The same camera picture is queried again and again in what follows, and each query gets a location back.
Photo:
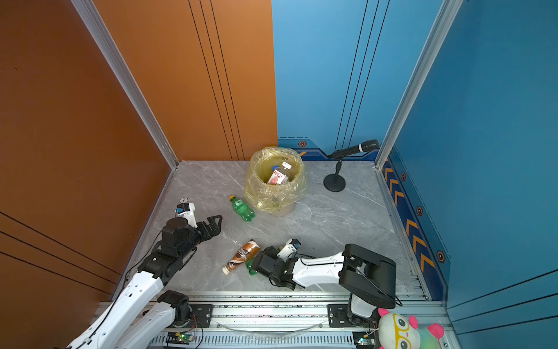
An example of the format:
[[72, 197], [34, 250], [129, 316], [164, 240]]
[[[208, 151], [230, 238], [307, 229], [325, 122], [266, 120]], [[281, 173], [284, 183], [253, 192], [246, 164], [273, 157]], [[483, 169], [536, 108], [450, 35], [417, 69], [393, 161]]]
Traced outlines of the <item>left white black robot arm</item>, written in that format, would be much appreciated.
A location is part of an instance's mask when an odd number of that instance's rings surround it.
[[131, 281], [102, 315], [74, 339], [69, 348], [146, 348], [172, 324], [193, 320], [189, 297], [161, 290], [194, 256], [197, 246], [218, 236], [222, 215], [207, 218], [196, 227], [187, 218], [172, 218], [161, 230]]

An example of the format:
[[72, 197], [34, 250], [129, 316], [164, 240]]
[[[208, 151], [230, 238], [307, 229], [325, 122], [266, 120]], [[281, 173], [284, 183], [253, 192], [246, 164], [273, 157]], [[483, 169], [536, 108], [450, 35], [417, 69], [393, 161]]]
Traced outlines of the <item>left aluminium corner post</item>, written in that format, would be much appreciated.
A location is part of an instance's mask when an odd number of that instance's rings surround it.
[[94, 2], [90, 0], [72, 0], [71, 3], [88, 32], [90, 32], [90, 35], [119, 81], [129, 101], [134, 106], [162, 156], [167, 161], [167, 164], [172, 170], [177, 169], [179, 160]]

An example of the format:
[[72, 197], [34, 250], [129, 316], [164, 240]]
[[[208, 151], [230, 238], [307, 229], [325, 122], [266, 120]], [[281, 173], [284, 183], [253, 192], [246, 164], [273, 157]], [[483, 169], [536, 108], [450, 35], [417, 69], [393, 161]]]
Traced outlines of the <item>green circuit board left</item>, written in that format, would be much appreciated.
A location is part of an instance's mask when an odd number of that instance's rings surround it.
[[166, 338], [166, 345], [190, 345], [196, 341], [194, 334], [186, 332], [168, 332]]

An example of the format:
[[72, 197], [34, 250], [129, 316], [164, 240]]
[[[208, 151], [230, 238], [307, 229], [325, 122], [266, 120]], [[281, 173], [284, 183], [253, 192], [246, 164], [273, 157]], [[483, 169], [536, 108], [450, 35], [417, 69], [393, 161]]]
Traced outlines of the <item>brown coffee drink bottle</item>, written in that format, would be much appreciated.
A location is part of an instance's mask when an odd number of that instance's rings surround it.
[[251, 239], [245, 243], [235, 254], [235, 256], [230, 260], [223, 268], [222, 273], [229, 275], [232, 271], [240, 267], [242, 264], [250, 261], [258, 252], [260, 251], [260, 246], [256, 241]]

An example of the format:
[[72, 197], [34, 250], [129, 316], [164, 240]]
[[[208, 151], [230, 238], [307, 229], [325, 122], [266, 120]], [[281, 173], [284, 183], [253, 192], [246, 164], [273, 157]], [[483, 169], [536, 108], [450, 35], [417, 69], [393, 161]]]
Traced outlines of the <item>bin with yellow bag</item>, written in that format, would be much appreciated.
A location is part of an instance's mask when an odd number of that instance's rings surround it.
[[244, 196], [259, 211], [286, 216], [306, 190], [305, 164], [295, 150], [267, 147], [251, 157]]

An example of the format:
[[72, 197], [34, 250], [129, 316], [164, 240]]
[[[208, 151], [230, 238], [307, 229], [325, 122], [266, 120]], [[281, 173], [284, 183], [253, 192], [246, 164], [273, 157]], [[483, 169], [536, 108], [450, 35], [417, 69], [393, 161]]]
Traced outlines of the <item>plush toy with glasses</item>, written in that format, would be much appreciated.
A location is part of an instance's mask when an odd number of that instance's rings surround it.
[[415, 316], [405, 318], [387, 309], [377, 308], [378, 327], [375, 331], [377, 348], [441, 348], [445, 330], [440, 324], [420, 327]]

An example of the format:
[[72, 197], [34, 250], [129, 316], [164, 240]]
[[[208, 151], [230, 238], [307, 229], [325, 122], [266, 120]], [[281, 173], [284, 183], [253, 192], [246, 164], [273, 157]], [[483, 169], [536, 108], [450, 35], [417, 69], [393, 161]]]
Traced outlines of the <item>right aluminium corner post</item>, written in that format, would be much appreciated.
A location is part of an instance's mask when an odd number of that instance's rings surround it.
[[463, 0], [445, 0], [442, 2], [437, 17], [424, 43], [421, 54], [416, 62], [411, 78], [405, 88], [398, 108], [392, 118], [384, 137], [378, 156], [376, 169], [382, 170], [387, 157], [393, 149], [403, 126], [411, 113], [412, 107], [426, 81], [451, 26], [463, 4]]

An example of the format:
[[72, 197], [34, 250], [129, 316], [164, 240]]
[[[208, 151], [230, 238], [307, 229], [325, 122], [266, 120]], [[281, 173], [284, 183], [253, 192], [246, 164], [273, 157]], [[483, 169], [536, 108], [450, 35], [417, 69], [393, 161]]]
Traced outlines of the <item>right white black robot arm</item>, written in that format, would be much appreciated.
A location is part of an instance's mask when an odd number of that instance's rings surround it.
[[294, 290], [297, 286], [337, 284], [346, 289], [348, 304], [328, 310], [331, 327], [367, 327], [375, 322], [377, 308], [402, 305], [396, 295], [396, 262], [357, 244], [347, 244], [343, 252], [321, 258], [268, 247], [251, 260], [251, 268], [277, 287]]

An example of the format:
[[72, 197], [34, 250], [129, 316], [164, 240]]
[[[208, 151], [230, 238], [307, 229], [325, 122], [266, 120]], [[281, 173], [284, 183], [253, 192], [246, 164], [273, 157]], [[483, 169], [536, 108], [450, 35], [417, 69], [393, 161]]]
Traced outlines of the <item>aluminium corner post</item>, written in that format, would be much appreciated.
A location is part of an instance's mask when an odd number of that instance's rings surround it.
[[94, 2], [90, 0], [72, 0], [71, 3], [88, 32], [90, 32], [90, 35], [119, 81], [129, 101], [134, 106], [162, 156], [167, 161], [167, 164], [172, 170], [177, 169], [179, 160]]
[[416, 62], [411, 78], [405, 88], [398, 108], [392, 118], [384, 137], [378, 156], [376, 169], [382, 170], [387, 157], [393, 149], [403, 126], [411, 113], [412, 107], [426, 81], [451, 26], [463, 4], [463, 0], [445, 0], [442, 2], [437, 17], [424, 43], [421, 54]]

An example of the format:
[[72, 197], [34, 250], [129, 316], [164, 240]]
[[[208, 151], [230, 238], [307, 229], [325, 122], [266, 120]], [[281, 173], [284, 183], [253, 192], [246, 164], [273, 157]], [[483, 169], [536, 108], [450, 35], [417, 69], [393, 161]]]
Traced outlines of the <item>green soda bottle front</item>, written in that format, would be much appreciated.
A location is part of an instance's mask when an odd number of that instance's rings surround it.
[[248, 270], [248, 273], [249, 273], [251, 276], [254, 276], [254, 275], [257, 275], [257, 274], [258, 274], [258, 272], [255, 271], [254, 268], [253, 268], [253, 263], [254, 263], [254, 258], [252, 258], [252, 259], [248, 260], [247, 262], [245, 262], [245, 265], [246, 265], [246, 268], [247, 268], [247, 270]]

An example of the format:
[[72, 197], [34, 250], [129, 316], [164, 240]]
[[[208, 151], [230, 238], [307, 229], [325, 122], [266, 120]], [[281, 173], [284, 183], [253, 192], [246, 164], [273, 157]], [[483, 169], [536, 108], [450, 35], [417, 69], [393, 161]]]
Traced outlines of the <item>guava juice bottle white cap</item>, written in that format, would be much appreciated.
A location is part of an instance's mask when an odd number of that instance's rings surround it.
[[281, 165], [277, 165], [279, 168], [273, 171], [267, 184], [272, 186], [279, 186], [288, 183], [292, 180], [293, 174], [291, 173], [292, 165], [286, 161], [283, 161]]

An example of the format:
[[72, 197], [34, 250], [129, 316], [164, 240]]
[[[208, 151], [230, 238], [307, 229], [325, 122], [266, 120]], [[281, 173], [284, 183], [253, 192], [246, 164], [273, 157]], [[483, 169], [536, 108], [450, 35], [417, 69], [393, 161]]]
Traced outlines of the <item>green soda bottle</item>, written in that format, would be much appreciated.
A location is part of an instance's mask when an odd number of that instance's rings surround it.
[[234, 211], [244, 221], [251, 222], [254, 219], [254, 217], [255, 217], [254, 210], [252, 208], [250, 208], [244, 200], [238, 198], [237, 196], [231, 196], [230, 197], [230, 202], [232, 204], [232, 207], [233, 207]]
[[254, 268], [253, 268], [253, 263], [254, 263], [254, 258], [252, 258], [252, 259], [248, 260], [247, 262], [245, 262], [245, 265], [246, 265], [246, 268], [247, 268], [247, 270], [248, 270], [248, 273], [249, 273], [251, 276], [254, 276], [254, 275], [257, 275], [257, 274], [258, 274], [258, 272], [255, 271]]

